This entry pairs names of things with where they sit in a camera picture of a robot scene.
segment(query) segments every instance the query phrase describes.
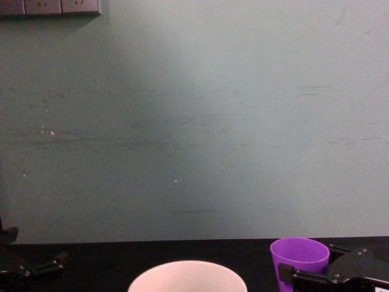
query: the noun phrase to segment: purple cup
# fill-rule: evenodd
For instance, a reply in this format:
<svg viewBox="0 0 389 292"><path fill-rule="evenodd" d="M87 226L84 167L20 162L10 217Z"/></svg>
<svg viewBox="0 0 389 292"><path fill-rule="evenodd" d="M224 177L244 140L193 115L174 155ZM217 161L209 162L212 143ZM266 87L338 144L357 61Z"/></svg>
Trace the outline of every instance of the purple cup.
<svg viewBox="0 0 389 292"><path fill-rule="evenodd" d="M293 292L293 286L279 280L279 263L310 273L326 274L327 272L329 249L315 240L302 237L282 238L272 243L270 251L281 292Z"/></svg>

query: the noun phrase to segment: electrical outlet panel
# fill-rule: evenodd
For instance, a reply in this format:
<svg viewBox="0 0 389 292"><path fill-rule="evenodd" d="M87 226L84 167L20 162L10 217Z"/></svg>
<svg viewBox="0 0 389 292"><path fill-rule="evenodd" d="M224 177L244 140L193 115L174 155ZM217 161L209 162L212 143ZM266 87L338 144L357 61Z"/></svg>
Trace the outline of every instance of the electrical outlet panel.
<svg viewBox="0 0 389 292"><path fill-rule="evenodd" d="M61 14L61 0L24 0L27 15Z"/></svg>
<svg viewBox="0 0 389 292"><path fill-rule="evenodd" d="M0 16L23 15L23 0L0 0Z"/></svg>
<svg viewBox="0 0 389 292"><path fill-rule="evenodd" d="M100 14L98 0L61 0L62 13Z"/></svg>

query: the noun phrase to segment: plastic cup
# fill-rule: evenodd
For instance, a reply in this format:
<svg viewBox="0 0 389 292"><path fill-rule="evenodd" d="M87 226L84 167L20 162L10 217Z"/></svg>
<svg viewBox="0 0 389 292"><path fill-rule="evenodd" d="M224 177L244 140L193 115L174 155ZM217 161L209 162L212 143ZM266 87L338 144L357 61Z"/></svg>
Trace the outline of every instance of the plastic cup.
<svg viewBox="0 0 389 292"><path fill-rule="evenodd" d="M184 260L145 271L128 292L247 292L246 284L232 270L215 263Z"/></svg>
<svg viewBox="0 0 389 292"><path fill-rule="evenodd" d="M301 237L282 238L271 244L270 251L281 292L293 292L293 286L279 280L279 263L285 263L309 273L326 274L327 272L329 249L315 240Z"/></svg>

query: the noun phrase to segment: table surface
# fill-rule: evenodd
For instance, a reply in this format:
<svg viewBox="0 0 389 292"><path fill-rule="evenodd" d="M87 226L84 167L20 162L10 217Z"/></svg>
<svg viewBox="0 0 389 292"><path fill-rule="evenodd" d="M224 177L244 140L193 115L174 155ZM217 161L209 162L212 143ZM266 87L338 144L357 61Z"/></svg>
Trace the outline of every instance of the table surface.
<svg viewBox="0 0 389 292"><path fill-rule="evenodd" d="M328 245L389 246L389 237L317 238ZM272 257L274 239L187 240L165 242L81 243L61 245L13 245L30 263L69 253L63 278L35 289L43 291L124 291L142 272L176 260L205 260L238 273L249 292L276 292Z"/></svg>

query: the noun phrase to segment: wall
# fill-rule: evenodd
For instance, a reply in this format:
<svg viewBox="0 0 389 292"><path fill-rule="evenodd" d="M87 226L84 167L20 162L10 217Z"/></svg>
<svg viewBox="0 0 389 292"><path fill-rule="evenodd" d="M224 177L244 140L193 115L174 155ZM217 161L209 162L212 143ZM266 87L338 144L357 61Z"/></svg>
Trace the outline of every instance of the wall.
<svg viewBox="0 0 389 292"><path fill-rule="evenodd" d="M20 243L388 235L388 12L112 0L1 21L4 224Z"/></svg>

